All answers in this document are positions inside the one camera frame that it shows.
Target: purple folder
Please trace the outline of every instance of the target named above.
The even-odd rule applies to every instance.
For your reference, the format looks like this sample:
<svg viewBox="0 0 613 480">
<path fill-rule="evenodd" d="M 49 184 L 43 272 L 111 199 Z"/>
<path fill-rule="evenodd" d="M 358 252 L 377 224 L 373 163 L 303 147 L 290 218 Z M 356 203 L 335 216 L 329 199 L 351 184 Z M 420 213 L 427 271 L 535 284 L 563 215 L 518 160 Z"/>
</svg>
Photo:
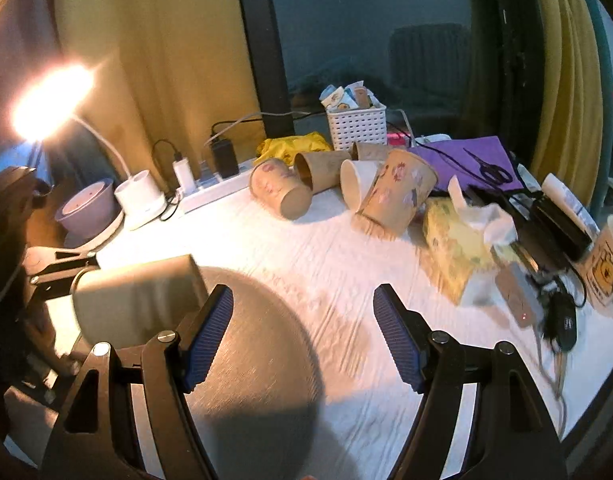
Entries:
<svg viewBox="0 0 613 480">
<path fill-rule="evenodd" d="M 512 162 L 507 155 L 506 150 L 502 146 L 497 137 L 480 137 L 478 139 L 464 139 L 464 140 L 440 140 L 439 142 L 431 142 L 429 146 L 432 146 L 436 150 L 440 150 L 447 155 L 452 156 L 455 160 L 458 160 L 465 168 L 473 171 L 476 175 L 480 173 L 480 163 L 477 162 L 471 155 L 466 153 L 464 149 L 469 150 L 474 155 L 477 155 L 481 160 L 488 164 L 494 164 L 507 170 L 513 177 L 513 182 L 508 184 L 502 184 L 499 188 L 502 191 L 520 191 L 524 189 L 522 181 L 517 176 L 517 172 L 513 167 Z M 468 186 L 479 187 L 482 189 L 490 189 L 491 186 L 487 186 L 483 181 L 469 175 L 462 170 L 448 157 L 433 152 L 424 145 L 416 146 L 415 148 L 409 148 L 411 153 L 415 153 L 424 160 L 426 160 L 439 175 L 439 182 L 435 189 L 446 191 L 448 189 L 448 181 L 451 177 L 457 175 L 460 181 L 460 187 L 466 189 Z"/>
</svg>

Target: white power strip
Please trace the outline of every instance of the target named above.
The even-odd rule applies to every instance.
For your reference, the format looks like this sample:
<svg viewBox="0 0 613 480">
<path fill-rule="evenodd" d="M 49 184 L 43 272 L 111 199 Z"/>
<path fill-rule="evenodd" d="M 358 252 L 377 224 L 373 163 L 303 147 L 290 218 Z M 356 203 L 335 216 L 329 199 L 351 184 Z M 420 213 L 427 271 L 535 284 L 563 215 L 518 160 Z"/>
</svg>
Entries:
<svg viewBox="0 0 613 480">
<path fill-rule="evenodd" d="M 222 178 L 219 173 L 214 173 L 212 178 L 206 180 L 197 180 L 196 185 L 198 190 L 188 196 L 182 192 L 182 188 L 178 188 L 178 193 L 182 197 L 180 200 L 180 208 L 184 213 L 193 211 L 198 207 L 210 204 L 222 197 L 228 196 L 240 189 L 244 189 L 249 185 L 251 170 L 253 169 L 254 158 L 241 163 L 240 173 L 229 177 Z"/>
</svg>

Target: white basket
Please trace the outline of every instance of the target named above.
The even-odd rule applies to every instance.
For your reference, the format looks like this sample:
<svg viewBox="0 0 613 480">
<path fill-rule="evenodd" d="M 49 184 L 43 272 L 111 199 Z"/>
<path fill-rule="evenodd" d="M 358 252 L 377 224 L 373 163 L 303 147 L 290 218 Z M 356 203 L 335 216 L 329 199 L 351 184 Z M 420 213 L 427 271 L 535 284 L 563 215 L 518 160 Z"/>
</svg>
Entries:
<svg viewBox="0 0 613 480">
<path fill-rule="evenodd" d="M 326 112 L 333 148 L 348 150 L 353 142 L 386 144 L 386 106 L 348 112 Z"/>
</svg>

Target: glowing light bulb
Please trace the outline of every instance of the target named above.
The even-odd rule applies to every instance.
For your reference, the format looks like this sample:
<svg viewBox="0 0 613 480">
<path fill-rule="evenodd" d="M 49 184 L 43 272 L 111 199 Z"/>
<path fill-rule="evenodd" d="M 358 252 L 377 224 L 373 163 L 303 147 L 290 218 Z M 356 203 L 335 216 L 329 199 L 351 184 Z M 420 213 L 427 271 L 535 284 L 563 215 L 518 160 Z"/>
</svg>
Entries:
<svg viewBox="0 0 613 480">
<path fill-rule="evenodd" d="M 81 65 L 55 70 L 29 89 L 13 111 L 13 127 L 25 139 L 43 140 L 64 124 L 93 88 L 93 73 Z"/>
</svg>

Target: black scissors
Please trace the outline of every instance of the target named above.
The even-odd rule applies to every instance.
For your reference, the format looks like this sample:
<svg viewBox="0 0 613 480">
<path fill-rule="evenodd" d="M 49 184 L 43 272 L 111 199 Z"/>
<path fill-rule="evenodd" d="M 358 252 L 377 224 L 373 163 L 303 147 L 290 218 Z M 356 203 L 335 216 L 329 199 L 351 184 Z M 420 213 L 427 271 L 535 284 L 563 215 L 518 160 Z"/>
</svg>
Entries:
<svg viewBox="0 0 613 480">
<path fill-rule="evenodd" d="M 469 152 L 466 148 L 464 149 L 466 153 L 471 155 L 478 164 L 480 164 L 480 174 L 481 177 L 486 181 L 487 184 L 490 184 L 493 187 L 499 187 L 503 184 L 510 184 L 513 182 L 513 175 L 509 173 L 509 171 L 505 170 L 503 167 L 498 166 L 497 164 L 489 164 L 488 162 L 484 162 L 480 157 L 475 155 L 475 153 Z"/>
</svg>

